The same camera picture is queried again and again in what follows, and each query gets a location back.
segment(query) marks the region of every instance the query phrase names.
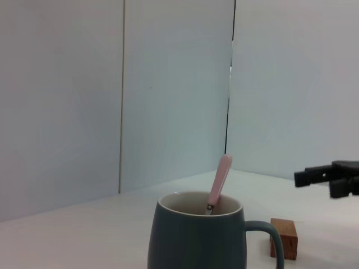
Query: tabletop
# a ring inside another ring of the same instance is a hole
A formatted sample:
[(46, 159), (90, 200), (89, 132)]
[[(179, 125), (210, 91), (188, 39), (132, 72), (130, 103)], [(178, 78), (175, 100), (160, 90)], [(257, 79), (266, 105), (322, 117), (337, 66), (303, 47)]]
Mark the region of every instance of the tabletop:
[[(210, 191), (215, 172), (0, 223), (0, 267), (6, 269), (146, 269), (158, 198)], [(244, 206), (246, 220), (293, 220), (296, 261), (286, 268), (359, 268), (359, 198), (329, 198), (328, 186), (231, 170), (223, 193)], [(275, 268), (268, 234), (247, 233), (248, 269)]]

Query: white wall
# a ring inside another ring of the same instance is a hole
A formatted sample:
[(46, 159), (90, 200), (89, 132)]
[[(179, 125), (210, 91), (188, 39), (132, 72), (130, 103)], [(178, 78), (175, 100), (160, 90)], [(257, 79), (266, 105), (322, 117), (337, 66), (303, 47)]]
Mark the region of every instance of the white wall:
[(126, 2), (121, 191), (215, 170), (233, 0)]
[(359, 159), (359, 2), (237, 3), (228, 151), (233, 167), (293, 178)]
[(116, 194), (122, 0), (0, 3), (0, 221)]

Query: mug rim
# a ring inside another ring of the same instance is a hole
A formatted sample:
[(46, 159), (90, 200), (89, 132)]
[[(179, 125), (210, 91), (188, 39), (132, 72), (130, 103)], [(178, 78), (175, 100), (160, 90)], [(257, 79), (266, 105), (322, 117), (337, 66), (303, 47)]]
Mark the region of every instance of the mug rim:
[(224, 216), (231, 216), (231, 215), (234, 215), (234, 214), (240, 212), (243, 209), (242, 204), (238, 200), (236, 200), (236, 199), (234, 199), (234, 198), (232, 198), (230, 196), (222, 195), (222, 194), (220, 195), (221, 197), (225, 197), (226, 199), (233, 200), (233, 201), (237, 202), (239, 204), (239, 208), (236, 209), (233, 212), (220, 214), (220, 215), (197, 215), (197, 214), (191, 214), (191, 213), (185, 213), (185, 212), (173, 210), (173, 209), (165, 206), (164, 204), (162, 204), (162, 200), (165, 199), (165, 198), (168, 198), (169, 196), (180, 195), (180, 194), (185, 194), (185, 193), (201, 193), (201, 194), (208, 194), (208, 195), (210, 194), (210, 192), (201, 192), (201, 191), (173, 192), (173, 193), (170, 193), (170, 194), (166, 194), (165, 196), (162, 196), (160, 199), (158, 199), (158, 204), (162, 208), (164, 208), (164, 209), (166, 209), (168, 211), (171, 211), (171, 212), (174, 212), (174, 213), (177, 213), (177, 214), (181, 214), (181, 215), (192, 216), (192, 217), (224, 217)]

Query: gray mug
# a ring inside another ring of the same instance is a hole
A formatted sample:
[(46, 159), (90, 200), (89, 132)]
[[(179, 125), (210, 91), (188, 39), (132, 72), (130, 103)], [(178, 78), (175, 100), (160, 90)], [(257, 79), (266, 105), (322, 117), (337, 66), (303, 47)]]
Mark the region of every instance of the gray mug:
[(246, 269), (247, 231), (264, 231), (274, 239), (277, 269), (284, 269), (280, 236), (263, 221), (245, 221), (243, 207), (221, 196), (206, 216), (208, 192), (162, 197), (156, 207), (148, 253), (148, 269)]

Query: wooden block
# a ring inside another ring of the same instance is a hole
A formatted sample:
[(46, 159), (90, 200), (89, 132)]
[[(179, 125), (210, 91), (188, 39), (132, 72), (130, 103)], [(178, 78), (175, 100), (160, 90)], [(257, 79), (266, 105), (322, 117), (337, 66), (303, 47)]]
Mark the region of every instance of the wooden block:
[[(284, 259), (297, 259), (298, 236), (296, 226), (292, 220), (271, 219), (270, 223), (277, 229), (282, 239)], [(270, 256), (275, 257), (275, 249), (272, 238), (270, 238)]]

